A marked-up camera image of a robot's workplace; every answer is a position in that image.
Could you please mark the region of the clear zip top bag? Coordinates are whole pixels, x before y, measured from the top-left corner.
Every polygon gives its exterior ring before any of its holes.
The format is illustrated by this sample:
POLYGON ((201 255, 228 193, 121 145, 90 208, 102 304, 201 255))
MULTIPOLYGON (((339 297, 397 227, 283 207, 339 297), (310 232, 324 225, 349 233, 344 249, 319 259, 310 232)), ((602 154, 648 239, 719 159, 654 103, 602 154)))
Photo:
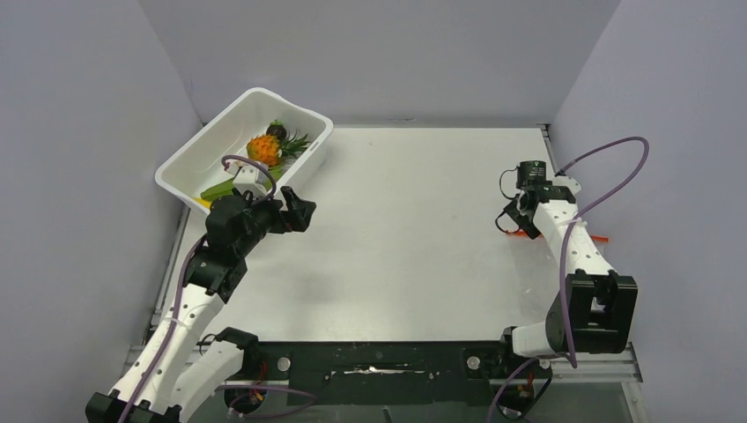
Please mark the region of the clear zip top bag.
MULTIPOLYGON (((529 238, 530 239, 529 234, 527 234, 525 231, 522 231, 522 230, 519 230, 519 231, 516 231, 516 232, 512 232, 512 233, 508 233, 508 235, 509 236, 516 236, 516 237, 523 237, 523 238, 529 238)), ((594 242, 600 242, 602 244, 606 244, 606 243, 610 242, 610 238, 609 237, 605 237, 605 236, 591 234, 590 238, 591 238, 592 241, 594 241, 594 242)))

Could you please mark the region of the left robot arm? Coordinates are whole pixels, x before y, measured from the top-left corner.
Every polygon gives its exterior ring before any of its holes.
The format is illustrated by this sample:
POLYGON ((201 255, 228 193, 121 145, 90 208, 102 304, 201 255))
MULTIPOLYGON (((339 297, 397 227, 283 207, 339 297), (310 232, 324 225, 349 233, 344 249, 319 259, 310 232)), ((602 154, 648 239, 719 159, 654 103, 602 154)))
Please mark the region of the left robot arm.
POLYGON ((257 366, 258 337, 227 327, 204 356, 189 357, 247 273, 249 253, 268 234, 308 230, 316 204, 290 187, 282 199, 233 192, 211 204, 205 233, 189 250, 172 303, 125 375, 85 407, 90 422, 186 422, 228 378, 257 366))

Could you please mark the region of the dark mangosteen toy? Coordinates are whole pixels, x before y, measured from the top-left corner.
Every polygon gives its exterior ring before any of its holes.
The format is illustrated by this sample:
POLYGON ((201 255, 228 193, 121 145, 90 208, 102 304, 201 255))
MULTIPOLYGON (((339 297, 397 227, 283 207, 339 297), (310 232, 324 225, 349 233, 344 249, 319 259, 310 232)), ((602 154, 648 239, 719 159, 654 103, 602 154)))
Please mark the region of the dark mangosteen toy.
POLYGON ((271 122, 267 130, 265 131, 265 134, 273 136, 279 141, 285 140, 288 137, 288 131, 286 127, 279 120, 271 122))

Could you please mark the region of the toy pineapple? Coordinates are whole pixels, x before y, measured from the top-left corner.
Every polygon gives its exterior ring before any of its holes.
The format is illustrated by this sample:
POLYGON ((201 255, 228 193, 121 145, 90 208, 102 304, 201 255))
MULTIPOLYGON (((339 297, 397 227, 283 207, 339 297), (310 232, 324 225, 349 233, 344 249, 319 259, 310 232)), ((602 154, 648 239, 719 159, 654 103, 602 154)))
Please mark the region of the toy pineapple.
POLYGON ((307 135, 289 139, 261 135, 252 138, 246 150, 251 160, 261 162, 268 167, 277 167, 282 165, 285 159, 297 159, 309 145, 307 135))

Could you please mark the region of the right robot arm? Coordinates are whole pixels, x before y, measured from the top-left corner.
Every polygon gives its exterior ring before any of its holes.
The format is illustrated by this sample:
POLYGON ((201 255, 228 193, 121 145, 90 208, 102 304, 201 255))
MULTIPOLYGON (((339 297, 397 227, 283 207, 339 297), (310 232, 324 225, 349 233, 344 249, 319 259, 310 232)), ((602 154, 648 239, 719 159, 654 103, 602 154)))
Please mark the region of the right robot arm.
POLYGON ((495 353, 504 375, 519 375, 530 357, 621 353, 627 346, 638 286, 604 259, 578 218, 579 184, 567 177, 522 176, 506 214, 529 238, 541 236, 558 263, 559 289, 540 323, 513 327, 495 353))

